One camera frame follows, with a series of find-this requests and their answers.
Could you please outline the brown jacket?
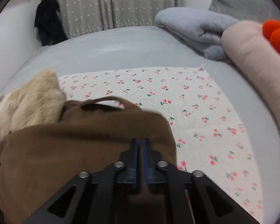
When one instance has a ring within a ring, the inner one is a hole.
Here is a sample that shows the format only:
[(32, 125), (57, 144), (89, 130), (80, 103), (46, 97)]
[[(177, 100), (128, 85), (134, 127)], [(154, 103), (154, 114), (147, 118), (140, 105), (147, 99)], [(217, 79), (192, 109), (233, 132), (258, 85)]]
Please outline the brown jacket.
[(0, 222), (23, 223), (76, 174), (97, 172), (118, 160), (132, 139), (149, 139), (176, 164), (167, 119), (132, 102), (109, 97), (67, 101), (59, 122), (34, 125), (0, 141)]

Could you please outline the cherry print white blanket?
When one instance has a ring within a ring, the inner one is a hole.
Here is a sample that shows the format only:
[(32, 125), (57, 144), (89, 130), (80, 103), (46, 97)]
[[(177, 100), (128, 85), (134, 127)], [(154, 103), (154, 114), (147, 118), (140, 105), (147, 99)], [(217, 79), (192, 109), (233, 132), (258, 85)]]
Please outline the cherry print white blanket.
[(179, 170), (204, 172), (253, 220), (264, 220), (263, 189), (246, 128), (203, 68), (152, 67), (58, 79), (68, 104), (61, 122), (0, 142), (0, 215), (22, 223), (82, 170), (119, 158), (149, 138)]

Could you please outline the beige fleece garment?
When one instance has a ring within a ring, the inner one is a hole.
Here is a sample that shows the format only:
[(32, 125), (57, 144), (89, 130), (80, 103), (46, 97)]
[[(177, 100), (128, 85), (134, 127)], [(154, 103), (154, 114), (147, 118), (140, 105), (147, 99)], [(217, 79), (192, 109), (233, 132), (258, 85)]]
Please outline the beige fleece garment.
[(12, 91), (0, 112), (0, 141), (29, 126), (59, 121), (66, 97), (52, 69)]

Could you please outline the grey bed sheet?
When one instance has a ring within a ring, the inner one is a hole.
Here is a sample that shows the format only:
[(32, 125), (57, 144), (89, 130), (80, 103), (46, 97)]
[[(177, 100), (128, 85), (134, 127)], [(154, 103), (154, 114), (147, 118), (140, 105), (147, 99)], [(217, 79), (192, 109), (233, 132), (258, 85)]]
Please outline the grey bed sheet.
[(161, 113), (178, 168), (204, 172), (260, 223), (280, 216), (280, 133), (233, 66), (197, 55), (158, 27), (96, 32), (37, 50), (1, 90), (51, 68), (69, 100), (118, 96)]

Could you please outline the folded light blue blanket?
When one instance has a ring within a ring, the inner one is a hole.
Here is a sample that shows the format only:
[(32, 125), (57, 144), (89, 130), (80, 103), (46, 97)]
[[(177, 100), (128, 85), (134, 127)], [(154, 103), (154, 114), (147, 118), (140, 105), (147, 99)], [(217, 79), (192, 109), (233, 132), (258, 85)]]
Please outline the folded light blue blanket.
[(227, 58), (221, 44), (223, 32), (239, 22), (229, 15), (190, 7), (173, 7), (159, 11), (155, 24), (181, 38), (209, 60)]

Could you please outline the long pink pillow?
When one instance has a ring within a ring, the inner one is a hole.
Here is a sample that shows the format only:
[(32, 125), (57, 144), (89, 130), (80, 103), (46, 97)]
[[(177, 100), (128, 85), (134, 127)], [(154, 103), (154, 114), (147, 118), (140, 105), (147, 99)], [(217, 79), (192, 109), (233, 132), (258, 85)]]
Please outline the long pink pillow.
[(262, 95), (280, 127), (280, 54), (262, 34), (262, 25), (240, 21), (223, 32), (222, 47)]

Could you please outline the grey dotted curtain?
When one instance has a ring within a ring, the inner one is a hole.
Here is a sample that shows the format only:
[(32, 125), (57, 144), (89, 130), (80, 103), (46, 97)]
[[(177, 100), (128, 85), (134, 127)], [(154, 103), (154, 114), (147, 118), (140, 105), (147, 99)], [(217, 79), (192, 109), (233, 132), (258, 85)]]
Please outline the grey dotted curtain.
[(181, 0), (57, 0), (68, 37), (121, 27), (153, 26), (159, 11)]

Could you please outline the black hanging garment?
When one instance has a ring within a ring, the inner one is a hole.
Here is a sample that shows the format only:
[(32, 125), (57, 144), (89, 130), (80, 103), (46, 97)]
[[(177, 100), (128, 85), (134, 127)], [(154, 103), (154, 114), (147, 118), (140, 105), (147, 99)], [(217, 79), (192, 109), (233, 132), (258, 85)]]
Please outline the black hanging garment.
[(57, 0), (41, 0), (37, 6), (34, 27), (38, 30), (42, 46), (56, 45), (68, 39), (59, 14)]

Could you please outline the red tomato plush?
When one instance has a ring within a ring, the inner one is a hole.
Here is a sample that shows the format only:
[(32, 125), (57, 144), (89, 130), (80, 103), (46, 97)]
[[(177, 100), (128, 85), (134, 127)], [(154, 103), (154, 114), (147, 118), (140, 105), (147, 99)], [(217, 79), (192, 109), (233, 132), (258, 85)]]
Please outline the red tomato plush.
[(280, 54), (280, 21), (265, 21), (262, 25), (262, 33), (275, 48), (275, 50)]

